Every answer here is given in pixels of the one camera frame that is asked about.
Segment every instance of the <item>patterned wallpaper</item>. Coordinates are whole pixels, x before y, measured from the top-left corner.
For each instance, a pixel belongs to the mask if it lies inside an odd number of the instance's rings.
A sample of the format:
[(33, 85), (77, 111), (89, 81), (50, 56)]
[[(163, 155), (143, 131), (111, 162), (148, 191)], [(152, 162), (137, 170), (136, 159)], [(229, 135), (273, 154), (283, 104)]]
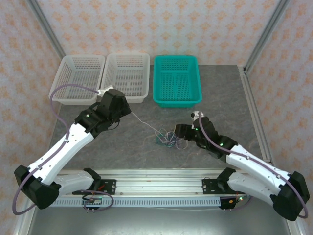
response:
[(279, 0), (39, 0), (66, 54), (137, 50), (244, 66)]
[(13, 173), (48, 148), (55, 119), (47, 94), (60, 59), (25, 0), (0, 1), (0, 36), (0, 234), (10, 235)]
[(306, 178), (313, 231), (312, 0), (289, 3), (249, 78), (277, 165)]

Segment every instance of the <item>basket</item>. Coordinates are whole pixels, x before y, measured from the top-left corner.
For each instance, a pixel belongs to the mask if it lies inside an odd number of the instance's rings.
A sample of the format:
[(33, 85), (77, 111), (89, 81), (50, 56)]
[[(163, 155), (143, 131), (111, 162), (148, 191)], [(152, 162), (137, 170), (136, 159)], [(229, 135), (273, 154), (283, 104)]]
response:
[(186, 108), (201, 102), (197, 58), (190, 55), (156, 56), (153, 100), (163, 108)]
[(141, 103), (149, 91), (150, 56), (146, 53), (111, 53), (104, 67), (101, 89), (113, 85), (129, 103)]
[[(57, 87), (69, 83), (98, 90), (104, 62), (105, 57), (102, 55), (64, 56), (55, 75), (49, 97)], [(57, 91), (52, 100), (65, 105), (92, 105), (97, 100), (97, 94), (79, 87), (65, 87)]]

